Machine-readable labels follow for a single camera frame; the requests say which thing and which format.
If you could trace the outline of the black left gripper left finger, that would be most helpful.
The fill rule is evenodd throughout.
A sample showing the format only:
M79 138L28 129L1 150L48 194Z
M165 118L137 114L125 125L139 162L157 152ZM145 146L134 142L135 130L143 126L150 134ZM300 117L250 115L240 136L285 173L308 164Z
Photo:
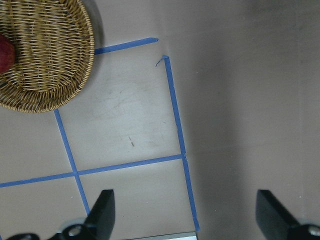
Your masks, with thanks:
M51 240L109 240L115 225L116 205L112 189L102 190L83 223L71 224Z

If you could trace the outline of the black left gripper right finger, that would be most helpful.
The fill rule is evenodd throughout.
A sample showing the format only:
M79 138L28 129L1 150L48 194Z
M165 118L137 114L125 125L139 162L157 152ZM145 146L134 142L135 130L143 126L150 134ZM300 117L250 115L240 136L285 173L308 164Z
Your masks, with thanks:
M256 193L255 220L267 240L318 240L320 227L301 224L270 190Z

